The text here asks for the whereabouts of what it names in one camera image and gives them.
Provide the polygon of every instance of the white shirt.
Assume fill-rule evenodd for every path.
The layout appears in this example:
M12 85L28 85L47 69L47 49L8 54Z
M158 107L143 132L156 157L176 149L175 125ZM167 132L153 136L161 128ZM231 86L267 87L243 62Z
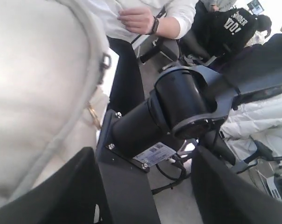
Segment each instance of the white shirt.
M153 15L157 15L165 6L167 16L177 19L183 37L191 28L196 14L195 5L198 0L81 0L88 9L102 19L106 35L112 38L132 42L138 34L131 33L117 19L119 11L134 7L150 7Z

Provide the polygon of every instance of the hand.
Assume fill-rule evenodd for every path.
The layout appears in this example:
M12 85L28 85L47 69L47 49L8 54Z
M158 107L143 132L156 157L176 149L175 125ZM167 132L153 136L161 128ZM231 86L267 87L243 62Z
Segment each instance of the hand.
M120 20L128 31L136 34L148 34L154 24L154 16L148 7L126 9L119 12Z
M219 10L220 10L220 8L218 8L218 6L216 6L216 5L211 6L212 12L216 12L216 11L219 11Z

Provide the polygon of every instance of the gray floor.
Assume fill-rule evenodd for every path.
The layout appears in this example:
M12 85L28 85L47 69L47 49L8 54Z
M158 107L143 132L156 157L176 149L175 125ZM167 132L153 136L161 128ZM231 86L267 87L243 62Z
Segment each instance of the gray floor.
M153 39L154 38L150 37L141 45L139 55L142 55L152 47L151 42ZM149 96L149 92L153 89L154 82L159 76L158 70L167 65L169 62L170 61L168 59L163 57L161 54L158 54L145 65L140 65L146 97ZM162 163L161 168L172 176L179 176L179 171L175 170L175 168L170 166L167 162ZM268 163L261 162L256 168L253 168L240 176L248 183L259 188L261 191L265 191L256 172L257 169L267 177L270 177L273 174ZM155 167L151 168L148 178L152 189L164 186L170 182L167 178L163 177ZM185 180L181 185L175 187L173 190L168 189L157 194L154 199L162 224L202 223L193 195L191 180Z

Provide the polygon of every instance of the white puffer jacket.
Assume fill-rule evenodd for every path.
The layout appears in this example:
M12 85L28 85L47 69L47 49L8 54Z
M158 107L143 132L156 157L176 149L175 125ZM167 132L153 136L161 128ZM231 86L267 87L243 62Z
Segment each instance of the white puffer jacket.
M0 0L0 206L96 147L108 42L75 0Z
M275 158L282 157L282 94L232 110L221 131L238 160L256 151L253 140L269 147Z

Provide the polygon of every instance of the white sleeve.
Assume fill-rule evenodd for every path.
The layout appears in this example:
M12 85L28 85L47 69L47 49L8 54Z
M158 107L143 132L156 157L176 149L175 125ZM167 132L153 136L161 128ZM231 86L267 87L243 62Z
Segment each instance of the white sleeve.
M183 37L192 27L198 0L171 0L165 6L166 16L174 17L180 24L180 33L175 39Z

